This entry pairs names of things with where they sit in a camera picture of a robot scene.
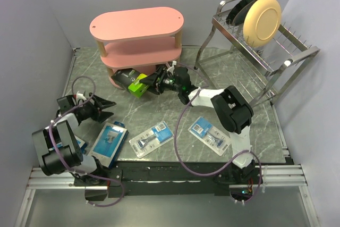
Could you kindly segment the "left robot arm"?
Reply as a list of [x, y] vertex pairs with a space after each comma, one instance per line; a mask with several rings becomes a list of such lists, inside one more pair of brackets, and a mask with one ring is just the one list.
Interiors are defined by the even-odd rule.
[[106, 121], [114, 113], [105, 109], [116, 103], [93, 93], [86, 97], [80, 92], [61, 97], [57, 103], [59, 109], [52, 127], [32, 133], [41, 170], [47, 176], [70, 170], [75, 179], [86, 184], [97, 186], [104, 183], [107, 174], [102, 164], [96, 157], [81, 151], [73, 130], [87, 119], [98, 123]]

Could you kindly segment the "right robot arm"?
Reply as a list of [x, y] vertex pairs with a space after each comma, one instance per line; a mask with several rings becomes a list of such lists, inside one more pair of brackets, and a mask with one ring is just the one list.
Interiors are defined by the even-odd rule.
[[255, 161], [259, 158], [251, 151], [250, 125], [254, 115], [253, 109], [247, 100], [234, 86], [225, 89], [203, 89], [191, 82], [188, 68], [185, 66], [161, 66], [157, 71], [140, 82], [148, 86], [153, 94], [160, 95], [165, 90], [177, 92], [179, 100], [185, 105], [180, 114], [183, 116], [190, 106], [204, 106], [213, 108], [223, 128], [231, 134], [233, 157], [225, 165], [211, 173], [198, 173], [189, 169], [180, 158], [177, 150], [177, 130], [174, 133], [174, 149], [179, 163], [189, 173], [208, 177], [223, 172], [232, 165], [232, 176], [237, 183], [245, 183], [256, 172]]

